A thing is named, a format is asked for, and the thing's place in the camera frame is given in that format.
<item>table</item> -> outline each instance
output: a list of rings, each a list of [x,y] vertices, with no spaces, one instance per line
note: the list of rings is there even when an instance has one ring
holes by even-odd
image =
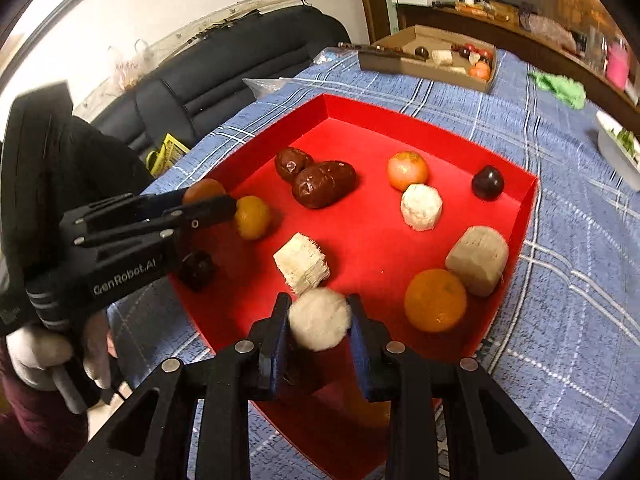
[[[513,54],[498,52],[494,88],[487,95],[361,72],[354,56],[312,66],[205,137],[148,191],[196,182],[321,92],[429,121],[536,174],[541,186],[527,238],[476,358],[574,476],[590,480],[609,465],[640,413],[640,198],[597,150],[598,108],[591,102],[583,110],[566,107],[536,88],[530,70]],[[211,357],[167,279],[113,305],[109,316],[132,386],[169,356],[185,362]],[[446,478],[441,417],[438,439]],[[324,478],[253,408],[250,457],[254,479]]]

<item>wall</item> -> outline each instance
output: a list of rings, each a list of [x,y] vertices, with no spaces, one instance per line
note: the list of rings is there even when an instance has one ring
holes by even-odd
[[[137,39],[149,44],[215,10],[242,0],[82,0],[46,34],[0,95],[0,132],[15,96],[64,80],[74,104],[110,74],[109,46],[133,53]],[[361,0],[310,0],[340,20],[352,41],[367,43]]]

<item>hand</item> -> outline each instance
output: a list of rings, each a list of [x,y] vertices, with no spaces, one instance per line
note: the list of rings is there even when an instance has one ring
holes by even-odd
[[[84,371],[100,388],[111,384],[109,356],[107,354],[107,316],[101,310],[93,314],[82,330]],[[43,326],[23,326],[6,337],[15,373],[21,380],[37,390],[56,389],[47,368],[64,364],[74,351],[71,343],[58,333]]]

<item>black leather couch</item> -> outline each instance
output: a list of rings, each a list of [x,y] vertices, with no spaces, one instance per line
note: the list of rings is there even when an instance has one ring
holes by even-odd
[[[150,72],[93,126],[141,158],[158,148],[167,132],[191,148],[254,101],[242,78],[293,77],[340,41],[349,41],[342,24],[314,7],[246,16]]]

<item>small orange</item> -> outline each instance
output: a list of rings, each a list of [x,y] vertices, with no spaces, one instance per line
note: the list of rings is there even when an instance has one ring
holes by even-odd
[[[213,198],[219,195],[225,195],[225,188],[217,180],[212,178],[203,178],[201,181],[193,184],[182,197],[182,204],[190,204],[192,202],[200,202],[207,198]]]
[[[271,211],[257,196],[243,196],[236,203],[236,227],[244,240],[262,238],[271,222]]]
[[[471,77],[477,77],[485,81],[489,81],[491,77],[491,73],[488,70],[482,70],[476,66],[471,67],[468,73]]]
[[[409,283],[404,313],[423,332],[444,332],[460,321],[466,310],[465,287],[448,270],[424,270]]]
[[[476,63],[476,68],[478,70],[487,70],[487,71],[491,72],[491,67],[489,66],[488,63],[485,63],[484,61],[478,61]]]
[[[429,167],[420,153],[405,150],[392,156],[386,165],[389,183],[405,192],[411,184],[424,184],[429,177]]]
[[[342,402],[346,415],[364,428],[385,428],[391,419],[391,402],[369,402],[360,393],[358,384],[344,384]]]

